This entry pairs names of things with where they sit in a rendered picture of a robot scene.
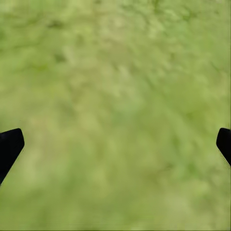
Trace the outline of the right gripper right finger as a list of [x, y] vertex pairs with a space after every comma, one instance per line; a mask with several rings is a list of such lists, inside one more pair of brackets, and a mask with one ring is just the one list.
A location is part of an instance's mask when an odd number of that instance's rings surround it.
[[220, 128], [216, 145], [231, 166], [231, 130]]

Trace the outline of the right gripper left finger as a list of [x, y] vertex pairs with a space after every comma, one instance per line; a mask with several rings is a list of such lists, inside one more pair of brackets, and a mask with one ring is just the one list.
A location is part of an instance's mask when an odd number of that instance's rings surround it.
[[0, 133], [0, 185], [25, 145], [20, 128]]

